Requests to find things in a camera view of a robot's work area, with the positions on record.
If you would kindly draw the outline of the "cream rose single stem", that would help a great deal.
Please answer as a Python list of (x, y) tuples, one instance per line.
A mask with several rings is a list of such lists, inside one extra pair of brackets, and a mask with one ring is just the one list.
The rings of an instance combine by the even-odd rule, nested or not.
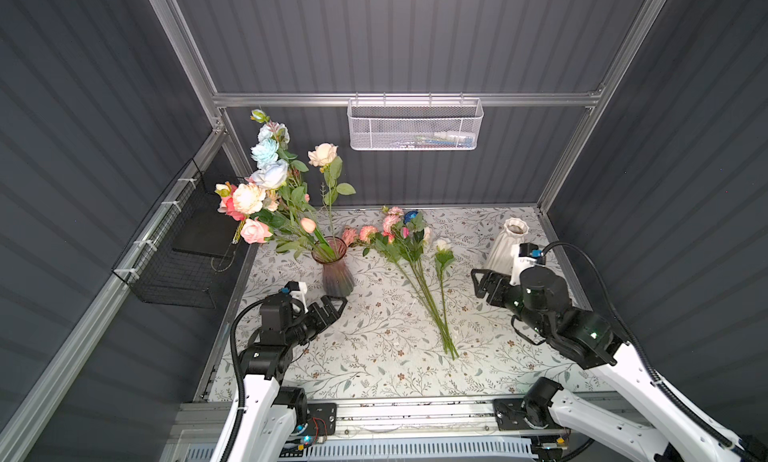
[(321, 188), (323, 206), (328, 216), (330, 235), (334, 236), (335, 223), (333, 217), (333, 205), (339, 196), (351, 196), (356, 189), (347, 182), (341, 182), (343, 171), (343, 159), (338, 155), (338, 146), (331, 143), (317, 145), (308, 153), (309, 162), (319, 169), (323, 175)]

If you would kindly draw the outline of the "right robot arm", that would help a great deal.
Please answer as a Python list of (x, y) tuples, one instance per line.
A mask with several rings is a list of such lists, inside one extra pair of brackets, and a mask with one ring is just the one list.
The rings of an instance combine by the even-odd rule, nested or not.
[(539, 341), (601, 379), (628, 402), (644, 424), (597, 406), (541, 377), (520, 409), (533, 429), (571, 429), (633, 461), (764, 461), (767, 447), (716, 422), (642, 360), (632, 342), (599, 314), (578, 308), (566, 281), (539, 265), (518, 282), (488, 269), (471, 272), (477, 297), (511, 311)]

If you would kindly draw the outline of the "white ribbed ceramic vase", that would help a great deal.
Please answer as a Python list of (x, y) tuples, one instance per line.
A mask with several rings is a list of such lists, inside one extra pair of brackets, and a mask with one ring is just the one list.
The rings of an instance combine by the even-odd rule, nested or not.
[(528, 224), (520, 218), (507, 219), (495, 238), (484, 268), (506, 275), (511, 275), (515, 260), (519, 255), (520, 245), (529, 232)]

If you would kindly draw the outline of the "light blue rose stem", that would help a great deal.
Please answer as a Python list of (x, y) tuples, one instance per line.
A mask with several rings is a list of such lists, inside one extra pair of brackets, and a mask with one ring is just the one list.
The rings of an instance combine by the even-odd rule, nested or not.
[(303, 174), (308, 171), (306, 164), (298, 156), (289, 151), (290, 134), (287, 127), (272, 120), (264, 111), (251, 111), (252, 121), (260, 124), (257, 143), (251, 147), (251, 158), (255, 161), (257, 170), (248, 178), (267, 189), (277, 189), (284, 183), (292, 181), (304, 183)]

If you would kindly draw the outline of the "white rose stem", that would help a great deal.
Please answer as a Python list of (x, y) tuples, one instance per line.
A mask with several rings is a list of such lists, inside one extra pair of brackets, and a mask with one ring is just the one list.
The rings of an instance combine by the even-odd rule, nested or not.
[(218, 212), (239, 222), (236, 242), (273, 243), (276, 252), (291, 252), (296, 257), (312, 251), (299, 221), (307, 217), (320, 228), (304, 183), (289, 181), (277, 189), (267, 189), (253, 182), (225, 182), (215, 186), (215, 193), (220, 198)]

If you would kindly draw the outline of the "pink glass vase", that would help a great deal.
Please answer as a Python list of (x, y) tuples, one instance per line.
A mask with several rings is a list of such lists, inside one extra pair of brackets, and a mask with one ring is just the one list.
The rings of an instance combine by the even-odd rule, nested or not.
[(321, 279), (325, 294), (334, 297), (348, 297), (354, 290), (354, 277), (347, 267), (348, 246), (339, 237), (327, 240), (328, 246), (318, 244), (311, 255), (321, 265)]

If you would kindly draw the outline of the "pink tulip flower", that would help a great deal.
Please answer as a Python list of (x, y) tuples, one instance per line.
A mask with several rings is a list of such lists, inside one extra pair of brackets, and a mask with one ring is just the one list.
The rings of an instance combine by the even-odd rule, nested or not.
[(330, 242), (319, 231), (316, 222), (313, 219), (304, 217), (299, 221), (300, 227), (307, 234), (313, 253), (321, 262), (332, 262), (335, 260), (336, 252)]

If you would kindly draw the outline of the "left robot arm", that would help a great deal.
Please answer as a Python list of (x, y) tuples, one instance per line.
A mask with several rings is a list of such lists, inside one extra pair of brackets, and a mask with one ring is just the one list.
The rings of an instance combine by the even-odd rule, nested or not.
[[(248, 305), (229, 332), (236, 394), (217, 441), (213, 461), (276, 461), (297, 456), (327, 436), (327, 416), (312, 415), (304, 389), (285, 387), (294, 349), (307, 346), (338, 321), (345, 297), (324, 295), (307, 305), (305, 290), (290, 282), (278, 292)], [(237, 327), (258, 309), (261, 326), (244, 350), (237, 349)]]

